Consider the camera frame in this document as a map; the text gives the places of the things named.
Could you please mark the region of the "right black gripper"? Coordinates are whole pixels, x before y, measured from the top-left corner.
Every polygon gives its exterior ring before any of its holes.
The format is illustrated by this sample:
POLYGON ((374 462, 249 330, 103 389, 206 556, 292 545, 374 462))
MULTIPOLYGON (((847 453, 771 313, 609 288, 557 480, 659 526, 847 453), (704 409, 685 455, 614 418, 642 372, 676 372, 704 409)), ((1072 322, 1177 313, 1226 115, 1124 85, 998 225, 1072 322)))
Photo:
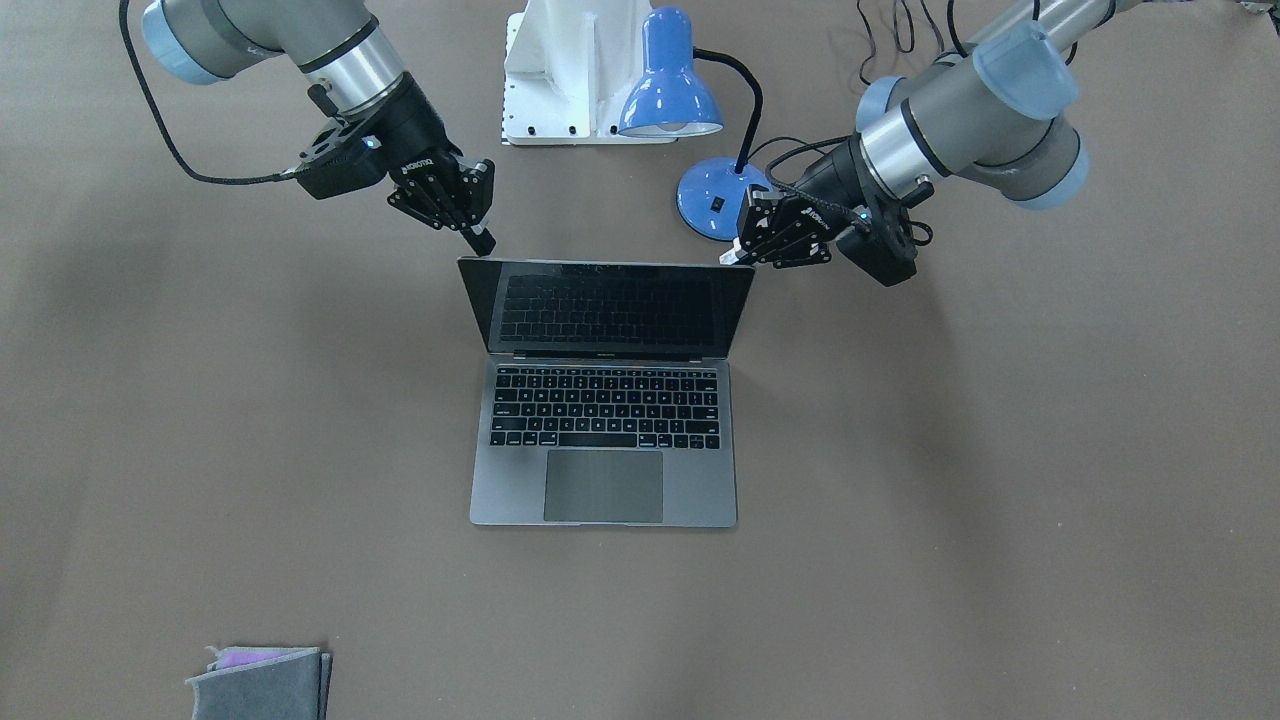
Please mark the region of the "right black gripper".
POLYGON ((497 240, 486 219, 497 165, 463 155, 412 76, 401 76, 383 99, 375 137, 396 187, 388 202, 434 229, 462 233, 475 256, 490 256, 497 240))

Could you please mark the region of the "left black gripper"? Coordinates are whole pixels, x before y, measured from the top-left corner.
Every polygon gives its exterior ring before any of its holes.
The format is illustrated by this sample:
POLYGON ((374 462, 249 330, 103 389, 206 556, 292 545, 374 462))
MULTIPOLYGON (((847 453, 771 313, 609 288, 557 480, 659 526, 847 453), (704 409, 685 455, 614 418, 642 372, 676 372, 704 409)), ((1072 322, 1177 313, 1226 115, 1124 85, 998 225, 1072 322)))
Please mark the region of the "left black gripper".
POLYGON ((836 240, 868 231, 867 208, 854 152, 858 137, 845 135, 794 147, 772 158, 764 178, 748 183, 736 219, 736 246, 718 258, 722 266, 774 268, 823 264, 836 240))

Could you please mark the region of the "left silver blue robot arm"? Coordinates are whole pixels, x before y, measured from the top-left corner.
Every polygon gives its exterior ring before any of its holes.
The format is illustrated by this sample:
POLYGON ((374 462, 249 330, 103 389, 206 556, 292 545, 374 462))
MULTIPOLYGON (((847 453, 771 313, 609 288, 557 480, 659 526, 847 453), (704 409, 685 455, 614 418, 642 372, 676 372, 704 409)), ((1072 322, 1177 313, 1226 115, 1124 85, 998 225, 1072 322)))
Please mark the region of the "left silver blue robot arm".
POLYGON ((1129 1, 1018 1, 920 74, 867 87, 854 131, 818 143, 792 182, 751 184, 719 261, 776 268, 833 252, 884 286, 916 272, 932 233, 909 213, 960 177, 1030 210, 1056 208, 1085 183, 1091 159, 1065 115, 1079 97, 1068 53, 1129 1))

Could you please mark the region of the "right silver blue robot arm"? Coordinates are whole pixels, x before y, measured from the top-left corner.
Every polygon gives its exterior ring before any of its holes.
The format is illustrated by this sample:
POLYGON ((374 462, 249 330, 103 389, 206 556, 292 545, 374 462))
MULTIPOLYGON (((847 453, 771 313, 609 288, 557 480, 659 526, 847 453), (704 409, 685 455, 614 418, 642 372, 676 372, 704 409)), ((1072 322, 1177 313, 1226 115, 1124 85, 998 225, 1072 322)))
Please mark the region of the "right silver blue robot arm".
POLYGON ((298 163, 268 176, 314 199, 393 183, 389 204, 435 229, 456 231, 485 258, 495 167, 470 160, 362 1, 152 1, 140 28, 172 76, 215 85, 275 56, 307 81, 325 126, 298 163))

